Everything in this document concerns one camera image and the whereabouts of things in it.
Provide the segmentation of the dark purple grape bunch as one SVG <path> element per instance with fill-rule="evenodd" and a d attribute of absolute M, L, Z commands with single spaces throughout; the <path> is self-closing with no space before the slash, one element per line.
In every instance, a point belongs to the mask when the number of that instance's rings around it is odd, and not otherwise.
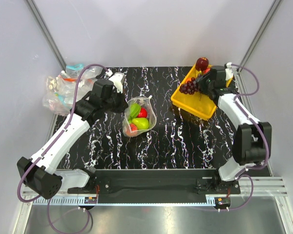
<path fill-rule="evenodd" d="M 180 85 L 179 91 L 185 95 L 197 96 L 199 100 L 202 99 L 201 86 L 199 84 L 199 78 L 195 81 L 188 81 Z"/>

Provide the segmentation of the green star fruit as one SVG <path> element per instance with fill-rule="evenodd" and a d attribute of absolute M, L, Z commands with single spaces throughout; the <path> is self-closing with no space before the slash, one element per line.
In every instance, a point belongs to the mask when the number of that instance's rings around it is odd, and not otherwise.
<path fill-rule="evenodd" d="M 129 118 L 136 118 L 141 111 L 141 106 L 138 103 L 131 104 L 129 108 Z"/>

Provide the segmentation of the clear zip top bag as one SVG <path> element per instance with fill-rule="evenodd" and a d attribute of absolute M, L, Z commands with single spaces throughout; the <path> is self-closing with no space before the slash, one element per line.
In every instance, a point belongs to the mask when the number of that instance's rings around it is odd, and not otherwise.
<path fill-rule="evenodd" d="M 152 96 L 134 97 L 128 101 L 123 120 L 123 134 L 126 137 L 137 137 L 152 130 L 157 124 L 151 99 Z"/>

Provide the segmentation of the bright red apple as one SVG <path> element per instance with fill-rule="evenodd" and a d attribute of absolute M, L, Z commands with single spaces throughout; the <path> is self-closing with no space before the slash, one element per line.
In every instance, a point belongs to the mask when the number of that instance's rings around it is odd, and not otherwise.
<path fill-rule="evenodd" d="M 147 118 L 148 113 L 145 108 L 141 108 L 139 114 L 137 115 L 138 118 Z"/>

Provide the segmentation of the pink peach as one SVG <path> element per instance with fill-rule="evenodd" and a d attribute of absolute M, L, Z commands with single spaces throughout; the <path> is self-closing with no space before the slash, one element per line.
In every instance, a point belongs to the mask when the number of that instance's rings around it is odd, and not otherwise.
<path fill-rule="evenodd" d="M 135 137 L 135 136 L 137 136 L 137 134 L 138 134 L 138 128 L 137 128 L 137 126 L 135 124 L 133 124 L 133 123 L 130 123 L 129 124 L 129 128 L 126 131 L 126 134 L 129 137 Z"/>

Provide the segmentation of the smooth green apple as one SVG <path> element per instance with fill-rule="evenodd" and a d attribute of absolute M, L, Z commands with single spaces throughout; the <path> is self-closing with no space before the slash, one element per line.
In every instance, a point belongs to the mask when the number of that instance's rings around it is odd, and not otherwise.
<path fill-rule="evenodd" d="M 144 117 L 133 118 L 132 123 L 137 127 L 138 130 L 146 130 L 149 128 L 149 120 Z"/>

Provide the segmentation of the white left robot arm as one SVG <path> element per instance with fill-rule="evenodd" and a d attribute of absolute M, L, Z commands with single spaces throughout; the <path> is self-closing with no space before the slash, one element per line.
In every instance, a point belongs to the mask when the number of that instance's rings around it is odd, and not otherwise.
<path fill-rule="evenodd" d="M 73 169 L 60 172 L 57 167 L 73 144 L 105 112 L 125 111 L 128 104 L 123 94 L 124 80 L 124 74 L 116 73 L 109 79 L 95 81 L 92 90 L 73 105 L 72 112 L 50 140 L 30 158 L 19 159 L 19 184 L 26 185 L 45 199 L 51 199 L 60 190 L 73 188 L 92 192 L 96 186 L 96 181 L 91 178 L 94 176 L 92 171 Z"/>

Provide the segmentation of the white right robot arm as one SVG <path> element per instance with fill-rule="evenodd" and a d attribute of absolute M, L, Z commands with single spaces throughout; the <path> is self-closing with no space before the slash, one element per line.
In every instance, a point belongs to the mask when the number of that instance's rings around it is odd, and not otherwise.
<path fill-rule="evenodd" d="M 227 115 L 236 129 L 232 156 L 215 171 L 208 186 L 217 193 L 225 192 L 244 172 L 265 168 L 271 155 L 272 126 L 254 117 L 240 102 L 241 94 L 227 86 L 233 66 L 230 62 L 212 66 L 196 79 L 199 91 Z"/>

